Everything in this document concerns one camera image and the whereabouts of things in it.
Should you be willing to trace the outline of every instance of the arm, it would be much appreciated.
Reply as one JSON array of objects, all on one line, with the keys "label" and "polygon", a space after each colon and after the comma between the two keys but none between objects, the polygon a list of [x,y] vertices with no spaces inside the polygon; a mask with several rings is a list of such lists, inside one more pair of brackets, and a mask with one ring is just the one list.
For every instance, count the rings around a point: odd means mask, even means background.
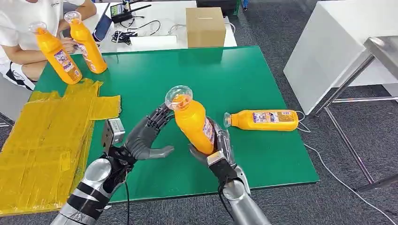
[{"label": "arm", "polygon": [[112,144],[120,137],[114,137],[113,130],[120,132],[122,125],[106,121],[103,133],[104,154],[86,169],[83,179],[73,191],[52,225],[92,225],[100,217],[114,192],[126,181],[127,174],[138,160],[164,158],[173,146],[151,149],[161,128],[171,119],[164,104],[151,115],[144,117],[129,133],[121,147]]},{"label": "arm", "polygon": [[232,208],[232,220],[236,225],[271,225],[267,217],[250,197],[250,188],[245,172],[235,163],[230,135],[227,130],[222,130],[213,120],[216,134],[216,152],[207,156],[190,145],[191,154],[206,165],[219,181],[219,195],[224,204],[221,194],[228,200]]},{"label": "arm", "polygon": [[[76,11],[82,15],[82,20],[85,20],[97,13],[97,7],[94,5],[94,3],[91,0],[84,0],[83,4],[77,7]],[[68,28],[69,28],[69,23],[66,22],[64,19],[61,19],[58,24],[57,33],[60,33],[61,31],[66,30]]]},{"label": "arm", "polygon": [[6,53],[7,57],[16,64],[29,64],[34,62],[41,62],[46,60],[41,51],[35,50],[22,50],[19,45],[17,46],[1,46]]}]

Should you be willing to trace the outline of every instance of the orange bottle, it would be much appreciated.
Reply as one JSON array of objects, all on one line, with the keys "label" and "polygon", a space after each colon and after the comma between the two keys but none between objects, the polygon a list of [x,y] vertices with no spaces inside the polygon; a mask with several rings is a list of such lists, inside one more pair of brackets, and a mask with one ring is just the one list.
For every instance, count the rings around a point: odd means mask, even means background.
[{"label": "orange bottle", "polygon": [[236,114],[224,114],[224,126],[242,130],[292,131],[299,125],[296,111],[287,109],[242,110]]},{"label": "orange bottle", "polygon": [[82,22],[82,15],[79,12],[68,12],[64,16],[65,20],[70,24],[70,35],[78,43],[80,51],[91,72],[100,74],[107,69],[107,64],[97,44],[94,41],[90,31]]},{"label": "orange bottle", "polygon": [[214,128],[206,118],[201,103],[192,100],[192,90],[187,86],[175,86],[165,97],[165,104],[174,110],[176,123],[189,141],[202,153],[214,151]]},{"label": "orange bottle", "polygon": [[61,41],[47,31],[44,22],[31,23],[29,30],[36,35],[39,49],[65,83],[75,84],[82,79],[82,73],[76,63],[66,52]]}]

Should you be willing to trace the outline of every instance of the robotic arm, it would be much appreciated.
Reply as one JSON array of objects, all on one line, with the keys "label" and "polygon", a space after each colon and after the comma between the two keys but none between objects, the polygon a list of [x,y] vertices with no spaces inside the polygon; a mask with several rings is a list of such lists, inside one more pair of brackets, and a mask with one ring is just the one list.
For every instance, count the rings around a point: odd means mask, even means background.
[{"label": "robotic arm", "polygon": [[107,120],[102,139],[104,154],[87,167],[83,179],[51,224],[94,224],[137,160],[168,156],[173,146],[162,149],[151,149],[151,146],[160,130],[173,118],[170,112],[164,104],[156,108],[133,128],[121,147],[112,145],[123,138],[120,120]]},{"label": "robotic arm", "polygon": [[[174,150],[173,146],[162,149],[151,149],[151,146],[160,130],[174,117],[170,113],[171,110],[164,104],[156,108],[133,128],[121,147],[113,146],[123,138],[124,128],[120,120],[107,120],[102,139],[104,154],[87,167],[83,179],[51,224],[95,224],[109,199],[126,181],[127,174],[138,160],[168,156]],[[211,119],[210,121],[217,134],[217,151],[207,156],[191,145],[191,154],[208,166],[218,178],[219,194],[222,192],[230,203],[233,220],[238,225],[270,225],[250,197],[245,173],[234,161],[228,131],[220,129]]]},{"label": "robotic arm", "polygon": [[230,135],[208,118],[215,129],[216,152],[207,156],[190,145],[191,154],[202,164],[209,167],[219,181],[219,195],[228,200],[232,208],[232,219],[237,225],[271,225],[267,217],[250,197],[250,188],[245,172],[235,163]]}]

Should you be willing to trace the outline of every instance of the white t-shirt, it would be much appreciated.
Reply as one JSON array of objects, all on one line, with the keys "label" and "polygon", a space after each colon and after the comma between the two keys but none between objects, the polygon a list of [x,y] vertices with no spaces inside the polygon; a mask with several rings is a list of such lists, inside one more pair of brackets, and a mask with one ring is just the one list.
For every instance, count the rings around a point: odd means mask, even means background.
[{"label": "white t-shirt", "polygon": [[[67,0],[74,5],[82,5],[84,0]],[[42,21],[54,36],[58,23],[63,18],[63,0],[38,0],[30,3],[25,0],[0,0],[0,45],[20,45],[23,50],[39,50],[34,34],[28,31],[29,24]],[[0,46],[0,64],[10,61]]]}]

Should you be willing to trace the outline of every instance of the cardboard box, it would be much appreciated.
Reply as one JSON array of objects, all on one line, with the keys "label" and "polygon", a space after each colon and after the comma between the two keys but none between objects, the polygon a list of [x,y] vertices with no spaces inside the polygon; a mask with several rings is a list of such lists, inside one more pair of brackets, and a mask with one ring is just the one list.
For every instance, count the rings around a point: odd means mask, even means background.
[{"label": "cardboard box", "polygon": [[220,7],[187,8],[188,48],[224,47],[225,24]]}]

